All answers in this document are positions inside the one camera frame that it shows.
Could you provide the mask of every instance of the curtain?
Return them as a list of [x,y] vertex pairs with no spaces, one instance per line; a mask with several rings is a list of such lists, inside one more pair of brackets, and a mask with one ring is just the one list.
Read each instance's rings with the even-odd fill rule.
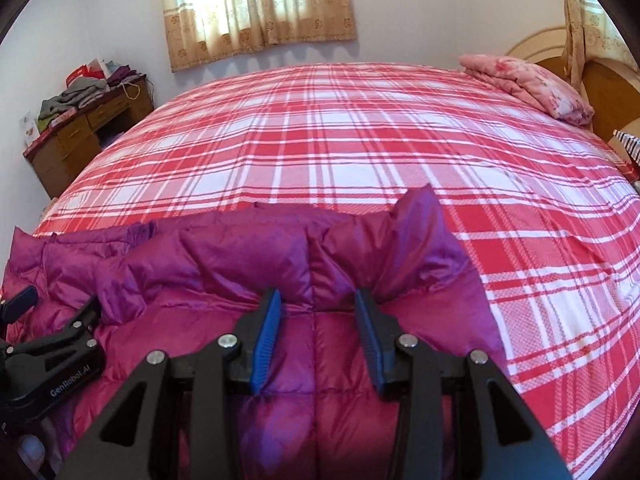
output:
[[173,72],[271,45],[354,40],[350,0],[162,0]]
[[562,61],[567,80],[580,91],[582,70],[591,59],[612,59],[638,72],[638,66],[598,0],[564,0],[566,44]]

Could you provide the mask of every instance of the wooden desk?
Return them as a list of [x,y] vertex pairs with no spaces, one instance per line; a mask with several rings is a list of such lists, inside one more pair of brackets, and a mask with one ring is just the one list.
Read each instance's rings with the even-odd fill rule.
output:
[[129,130],[154,110],[146,78],[132,83],[140,87],[140,94],[127,85],[127,96],[119,86],[43,132],[24,152],[50,198],[59,197],[94,160],[110,134]]

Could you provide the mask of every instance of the bed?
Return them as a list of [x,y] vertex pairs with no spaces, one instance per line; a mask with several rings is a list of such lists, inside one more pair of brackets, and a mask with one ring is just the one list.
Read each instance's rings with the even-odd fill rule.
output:
[[586,479],[640,396],[637,177],[596,135],[462,72],[306,65],[159,107],[36,234],[253,202],[361,214],[431,184],[481,274],[511,380]]

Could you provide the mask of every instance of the pink pillow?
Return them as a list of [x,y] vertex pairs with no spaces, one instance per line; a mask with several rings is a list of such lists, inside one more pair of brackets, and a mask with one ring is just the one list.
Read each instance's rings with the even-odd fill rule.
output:
[[460,57],[465,73],[489,83],[537,110],[574,126],[587,126],[595,111],[569,83],[549,70],[509,56]]

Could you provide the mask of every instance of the screw head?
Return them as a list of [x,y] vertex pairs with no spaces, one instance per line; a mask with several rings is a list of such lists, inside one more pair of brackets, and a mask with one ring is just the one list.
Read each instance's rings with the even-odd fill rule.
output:
[[165,357],[166,354],[162,350],[153,350],[146,355],[146,362],[150,365],[159,365]]
[[238,338],[234,334],[221,335],[218,338],[218,344],[222,348],[233,348],[238,344]]
[[473,350],[471,354],[469,354],[469,357],[471,357],[471,360],[477,365],[484,365],[489,360],[489,356],[484,350]]
[[413,334],[402,334],[398,342],[405,348],[415,348],[418,346],[418,338]]

